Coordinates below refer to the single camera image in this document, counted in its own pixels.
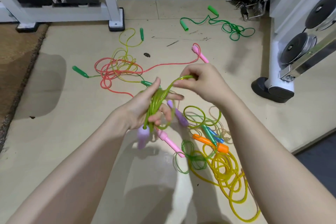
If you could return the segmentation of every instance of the pink handle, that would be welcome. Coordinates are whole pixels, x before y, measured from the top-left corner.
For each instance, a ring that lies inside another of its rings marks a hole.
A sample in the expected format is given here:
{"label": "pink handle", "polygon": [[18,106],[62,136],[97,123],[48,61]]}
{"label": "pink handle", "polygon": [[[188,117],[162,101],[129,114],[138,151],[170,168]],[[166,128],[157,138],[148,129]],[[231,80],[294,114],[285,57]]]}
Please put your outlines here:
{"label": "pink handle", "polygon": [[[199,54],[199,49],[196,45],[193,45],[191,49],[197,55]],[[199,54],[199,57],[204,61],[204,63],[209,63],[209,60],[206,57],[204,57],[204,55],[202,53]]]}
{"label": "pink handle", "polygon": [[180,148],[168,137],[167,133],[163,130],[157,131],[158,136],[161,138],[161,140],[165,141],[181,158],[184,158],[185,155],[181,153],[182,151]]}

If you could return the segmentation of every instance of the brown carpet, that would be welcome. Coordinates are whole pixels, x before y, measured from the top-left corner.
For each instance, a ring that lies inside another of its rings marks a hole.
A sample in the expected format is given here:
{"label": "brown carpet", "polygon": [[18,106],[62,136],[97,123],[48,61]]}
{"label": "brown carpet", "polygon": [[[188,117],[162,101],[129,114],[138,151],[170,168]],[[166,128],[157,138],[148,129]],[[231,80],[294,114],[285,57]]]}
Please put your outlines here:
{"label": "brown carpet", "polygon": [[18,33],[16,26],[0,24],[0,152],[48,29]]}

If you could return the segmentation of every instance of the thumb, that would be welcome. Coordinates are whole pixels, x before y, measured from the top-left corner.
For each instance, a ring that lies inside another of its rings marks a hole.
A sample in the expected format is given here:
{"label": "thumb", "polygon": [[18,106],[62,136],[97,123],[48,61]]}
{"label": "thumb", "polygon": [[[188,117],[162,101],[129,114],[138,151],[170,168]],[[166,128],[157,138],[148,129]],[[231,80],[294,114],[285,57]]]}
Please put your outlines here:
{"label": "thumb", "polygon": [[194,80],[187,80],[187,79],[178,80],[178,81],[174,82],[174,87],[194,91],[195,83],[196,83],[196,81],[194,81]]}
{"label": "thumb", "polygon": [[152,97],[154,93],[157,91],[157,89],[160,87],[161,80],[160,78],[156,78],[155,81],[152,83],[151,86],[149,86],[146,90],[144,90],[144,94],[147,97]]}

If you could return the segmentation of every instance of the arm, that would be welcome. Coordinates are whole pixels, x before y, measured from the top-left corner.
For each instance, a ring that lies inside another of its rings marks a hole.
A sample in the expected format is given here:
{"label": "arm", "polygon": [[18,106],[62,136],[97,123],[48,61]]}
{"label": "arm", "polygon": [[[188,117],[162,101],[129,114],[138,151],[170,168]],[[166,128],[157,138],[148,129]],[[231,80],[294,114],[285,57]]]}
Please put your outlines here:
{"label": "arm", "polygon": [[174,86],[195,91],[223,113],[254,197],[268,223],[331,223],[336,199],[254,116],[210,64],[189,65]]}
{"label": "arm", "polygon": [[[159,85],[157,79],[145,91],[114,110],[31,193],[7,224],[91,223],[125,133],[143,124],[151,97]],[[183,96],[169,94],[167,98],[182,100]],[[149,121],[158,125],[162,112],[171,120],[170,108],[162,105]]]}

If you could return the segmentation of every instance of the left hand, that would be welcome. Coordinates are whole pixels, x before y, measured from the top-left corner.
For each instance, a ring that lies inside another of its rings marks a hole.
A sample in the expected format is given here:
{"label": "left hand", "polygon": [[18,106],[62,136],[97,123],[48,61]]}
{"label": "left hand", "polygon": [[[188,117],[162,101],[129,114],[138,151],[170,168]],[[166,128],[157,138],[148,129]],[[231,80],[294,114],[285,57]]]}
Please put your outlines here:
{"label": "left hand", "polygon": [[[128,129],[137,129],[143,125],[146,117],[146,112],[151,103],[152,96],[160,86],[160,78],[156,78],[151,86],[143,92],[138,93],[130,101],[118,107],[113,112],[120,112],[120,115],[126,119]],[[166,99],[183,100],[184,96],[180,94],[168,93]],[[161,116],[165,115],[167,121],[172,120],[171,110],[165,104],[161,104],[159,110],[154,115],[149,116],[148,121],[154,122],[155,125],[161,124]]]}

